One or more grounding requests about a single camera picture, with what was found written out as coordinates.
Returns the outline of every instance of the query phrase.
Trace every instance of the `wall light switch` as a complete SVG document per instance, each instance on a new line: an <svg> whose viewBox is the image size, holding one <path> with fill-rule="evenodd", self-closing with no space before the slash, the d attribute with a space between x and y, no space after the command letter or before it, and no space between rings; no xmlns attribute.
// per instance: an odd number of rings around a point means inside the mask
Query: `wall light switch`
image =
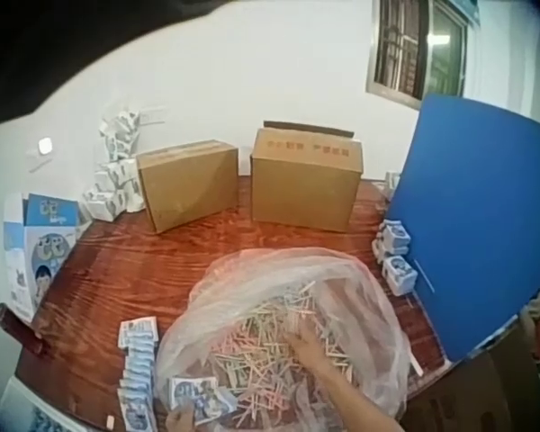
<svg viewBox="0 0 540 432"><path fill-rule="evenodd" d="M147 124L166 123L168 109L165 106L142 108L140 110L140 126Z"/></svg>

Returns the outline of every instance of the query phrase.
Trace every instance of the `hand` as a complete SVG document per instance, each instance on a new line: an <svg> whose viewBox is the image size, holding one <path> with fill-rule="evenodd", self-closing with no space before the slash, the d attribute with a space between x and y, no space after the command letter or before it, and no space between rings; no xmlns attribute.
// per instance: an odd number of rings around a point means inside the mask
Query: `hand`
<svg viewBox="0 0 540 432"><path fill-rule="evenodd" d="M190 403L170 412L166 418L166 430L168 432L193 432L194 405Z"/></svg>
<svg viewBox="0 0 540 432"><path fill-rule="evenodd" d="M332 363L326 357L313 327L306 319L301 321L298 335L287 333L285 338L301 365L313 374L322 374L332 369Z"/></svg>

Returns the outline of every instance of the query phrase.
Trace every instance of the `blue board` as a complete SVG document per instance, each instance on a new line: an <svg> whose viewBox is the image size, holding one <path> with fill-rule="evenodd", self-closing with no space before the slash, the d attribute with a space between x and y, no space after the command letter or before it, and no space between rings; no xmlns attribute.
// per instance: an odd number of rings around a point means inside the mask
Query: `blue board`
<svg viewBox="0 0 540 432"><path fill-rule="evenodd" d="M540 290L540 124L428 96L387 217L412 236L416 293L462 360Z"/></svg>

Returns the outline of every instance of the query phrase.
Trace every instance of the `cardboard box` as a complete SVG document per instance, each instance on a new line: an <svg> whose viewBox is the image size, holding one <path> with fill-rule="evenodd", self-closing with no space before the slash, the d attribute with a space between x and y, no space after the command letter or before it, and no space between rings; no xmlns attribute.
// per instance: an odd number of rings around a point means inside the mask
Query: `cardboard box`
<svg viewBox="0 0 540 432"><path fill-rule="evenodd" d="M408 402L412 431L540 431L540 380L518 326Z"/></svg>
<svg viewBox="0 0 540 432"><path fill-rule="evenodd" d="M150 223L163 232L238 203L238 149L216 140L137 156Z"/></svg>
<svg viewBox="0 0 540 432"><path fill-rule="evenodd" d="M353 136L265 121L252 153L252 218L346 231L363 170Z"/></svg>
<svg viewBox="0 0 540 432"><path fill-rule="evenodd" d="M77 242L76 201L31 193L11 193L4 200L4 253L10 305L32 321L54 276Z"/></svg>

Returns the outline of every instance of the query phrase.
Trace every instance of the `stack of packets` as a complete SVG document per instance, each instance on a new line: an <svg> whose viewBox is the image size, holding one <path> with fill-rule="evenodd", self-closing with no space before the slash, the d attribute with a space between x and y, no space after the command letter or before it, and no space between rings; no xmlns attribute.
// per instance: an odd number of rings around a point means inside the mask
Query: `stack of packets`
<svg viewBox="0 0 540 432"><path fill-rule="evenodd" d="M124 321L118 347L128 351L120 379L118 400L127 432L157 432L153 406L155 348L158 342L156 317Z"/></svg>
<svg viewBox="0 0 540 432"><path fill-rule="evenodd" d="M418 272L404 259L408 254L410 235L399 220L384 220L372 242L378 264L382 263L382 277L394 295L411 293Z"/></svg>
<svg viewBox="0 0 540 432"><path fill-rule="evenodd" d="M193 403L196 426L220 419L238 408L238 399L226 387L219 387L215 376L170 378L168 394L171 410L189 401Z"/></svg>
<svg viewBox="0 0 540 432"><path fill-rule="evenodd" d="M86 208L95 219L111 222L124 211L144 209L136 159L131 157L139 126L140 114L129 109L102 121L104 163L94 173L95 187L84 193Z"/></svg>
<svg viewBox="0 0 540 432"><path fill-rule="evenodd" d="M384 188L382 189L382 194L386 197L388 201L392 200L394 196L394 191L398 187L398 182L400 181L400 173L395 171L388 171L384 177Z"/></svg>

